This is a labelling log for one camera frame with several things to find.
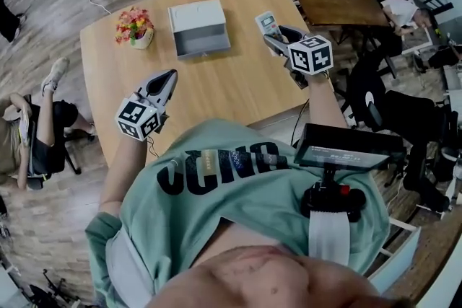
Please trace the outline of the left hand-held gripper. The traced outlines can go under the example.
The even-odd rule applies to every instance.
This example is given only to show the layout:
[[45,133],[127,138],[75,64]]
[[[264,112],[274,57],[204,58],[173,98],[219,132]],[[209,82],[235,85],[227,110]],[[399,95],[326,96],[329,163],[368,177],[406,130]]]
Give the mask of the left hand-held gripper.
[[176,69],[156,71],[145,79],[138,91],[123,100],[115,115],[121,133],[138,141],[159,133],[168,119],[166,104],[177,82]]

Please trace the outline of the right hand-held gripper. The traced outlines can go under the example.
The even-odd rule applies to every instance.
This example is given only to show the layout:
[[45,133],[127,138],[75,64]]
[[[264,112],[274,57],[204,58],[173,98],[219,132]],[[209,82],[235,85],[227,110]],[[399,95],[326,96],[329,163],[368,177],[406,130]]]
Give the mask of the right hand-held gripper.
[[265,34],[265,44],[278,56],[286,56],[284,67],[298,87],[307,87],[307,76],[327,74],[333,67],[331,42],[321,35],[310,35],[307,30],[289,25],[280,25],[279,30],[287,44]]

